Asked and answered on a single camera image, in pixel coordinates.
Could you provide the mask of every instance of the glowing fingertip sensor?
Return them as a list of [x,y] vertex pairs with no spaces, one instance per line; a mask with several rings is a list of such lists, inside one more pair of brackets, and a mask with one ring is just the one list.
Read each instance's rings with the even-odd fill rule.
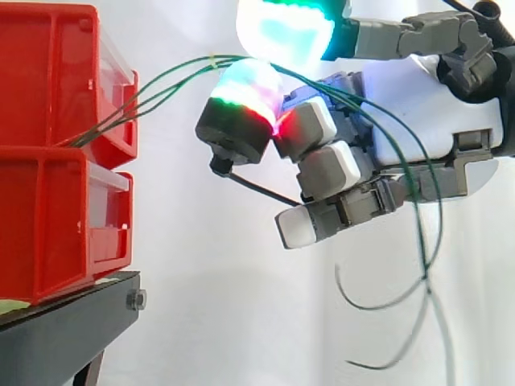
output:
[[331,42],[335,22],[314,0],[240,0],[237,33],[253,57],[303,71],[314,67]]
[[282,101],[281,76],[267,62],[245,59],[229,67],[196,127],[197,137],[212,147],[212,165],[259,163],[276,130]]

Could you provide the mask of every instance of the white wall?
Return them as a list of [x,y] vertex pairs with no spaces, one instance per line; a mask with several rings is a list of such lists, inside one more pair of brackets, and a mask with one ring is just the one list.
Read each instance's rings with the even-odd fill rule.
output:
[[[234,31],[236,0],[91,3],[142,83],[199,55],[242,52]],[[354,4],[358,15],[393,19],[444,9],[438,0]],[[325,64],[316,75],[359,66]],[[362,302],[400,293],[419,275],[411,209],[406,205],[313,248],[283,251],[273,222],[282,206],[211,174],[208,147],[195,138],[215,83],[216,76],[196,80],[141,120],[140,155],[125,169],[136,178],[133,268],[142,271],[149,303],[107,351],[100,385],[443,385],[441,338],[431,315],[398,368],[371,373],[344,363],[389,359],[420,300],[385,313],[357,313],[336,295],[334,263],[342,264],[349,291]],[[515,335],[509,333],[515,321],[509,304],[514,172],[506,162],[479,194],[445,207],[435,285],[451,322],[460,386],[503,386],[515,376]],[[273,149],[263,165],[242,174],[298,193],[294,167]],[[435,208],[425,212],[433,240]],[[488,360],[491,371],[482,364]]]

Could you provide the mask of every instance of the red storage drawer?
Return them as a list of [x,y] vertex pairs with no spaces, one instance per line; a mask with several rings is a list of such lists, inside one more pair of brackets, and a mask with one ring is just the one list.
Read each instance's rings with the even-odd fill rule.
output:
[[81,150],[0,147],[0,299],[37,304],[129,265],[132,194]]
[[[0,2],[0,57],[0,146],[67,145],[137,92],[92,6]],[[135,159],[137,145],[129,122],[85,151],[112,169]]]

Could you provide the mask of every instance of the green light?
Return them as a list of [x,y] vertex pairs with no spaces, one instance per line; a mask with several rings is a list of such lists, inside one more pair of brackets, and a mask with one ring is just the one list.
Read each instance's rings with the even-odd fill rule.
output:
[[240,0],[237,33],[254,57],[302,71],[322,58],[335,23],[318,2]]
[[281,85],[281,76],[269,64],[245,59],[225,71],[211,98],[245,106],[274,128],[282,107]]

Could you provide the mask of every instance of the bolt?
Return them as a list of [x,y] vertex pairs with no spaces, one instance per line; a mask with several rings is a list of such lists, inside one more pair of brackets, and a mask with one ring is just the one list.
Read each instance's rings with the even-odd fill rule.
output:
[[144,289],[135,289],[129,292],[127,296],[127,306],[130,310],[143,311],[146,308],[146,291]]

